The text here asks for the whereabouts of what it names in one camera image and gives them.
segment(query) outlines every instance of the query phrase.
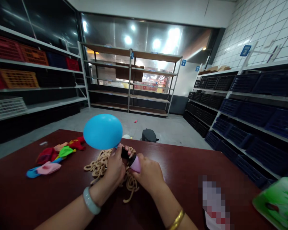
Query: bangle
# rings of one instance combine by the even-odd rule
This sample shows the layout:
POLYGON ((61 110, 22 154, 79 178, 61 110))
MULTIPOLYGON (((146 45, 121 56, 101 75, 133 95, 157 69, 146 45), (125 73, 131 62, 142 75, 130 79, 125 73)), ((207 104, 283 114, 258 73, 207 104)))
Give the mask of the bangle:
POLYGON ((98 207, 92 200, 89 192, 89 187, 86 187, 83 191, 83 198, 84 202, 87 206, 87 208, 93 213, 94 215, 97 215, 100 213, 101 208, 98 207))
POLYGON ((178 214, 178 216, 176 217, 174 223, 172 223, 172 225, 169 226, 167 230, 175 230, 176 228, 178 228, 184 216, 185 216, 185 211, 182 209, 180 213, 178 214))

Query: sign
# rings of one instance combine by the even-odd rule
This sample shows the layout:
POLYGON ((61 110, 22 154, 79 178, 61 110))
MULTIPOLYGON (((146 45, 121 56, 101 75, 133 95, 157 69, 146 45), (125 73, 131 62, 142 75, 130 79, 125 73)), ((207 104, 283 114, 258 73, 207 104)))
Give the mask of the sign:
POLYGON ((247 54, 249 53, 251 47, 252 47, 252 46, 250 46, 250 45, 244 46, 244 47, 243 47, 243 50, 242 50, 242 52, 241 52, 241 54, 240 54, 240 56, 246 57, 247 54))

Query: white plastic crate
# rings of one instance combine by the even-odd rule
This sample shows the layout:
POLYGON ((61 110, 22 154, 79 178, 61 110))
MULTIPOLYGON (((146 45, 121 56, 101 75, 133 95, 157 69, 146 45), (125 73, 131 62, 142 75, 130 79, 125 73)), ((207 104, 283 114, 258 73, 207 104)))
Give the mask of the white plastic crate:
POLYGON ((27 112, 22 97, 0 95, 0 119, 23 115, 27 112))

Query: balloon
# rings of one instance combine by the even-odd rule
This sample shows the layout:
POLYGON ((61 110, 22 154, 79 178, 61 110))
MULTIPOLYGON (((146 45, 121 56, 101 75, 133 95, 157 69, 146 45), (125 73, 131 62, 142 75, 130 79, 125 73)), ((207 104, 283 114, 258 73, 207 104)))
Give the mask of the balloon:
POLYGON ((116 147, 122 138, 123 126, 119 119, 111 114, 99 114, 85 125, 83 137, 86 143, 101 150, 116 147))

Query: white tiled wall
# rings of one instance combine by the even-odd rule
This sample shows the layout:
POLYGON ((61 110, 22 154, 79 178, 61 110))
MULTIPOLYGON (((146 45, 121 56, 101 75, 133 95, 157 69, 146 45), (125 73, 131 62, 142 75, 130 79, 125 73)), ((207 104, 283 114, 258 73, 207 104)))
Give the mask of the white tiled wall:
MULTIPOLYGON (((222 38, 213 66, 242 66, 242 48, 258 41, 257 51, 273 51, 283 47, 275 61, 288 59, 288 0, 238 0, 232 19, 222 38), (270 48, 264 48, 272 39, 270 48)), ((249 65, 266 63, 270 55, 254 53, 249 65)))

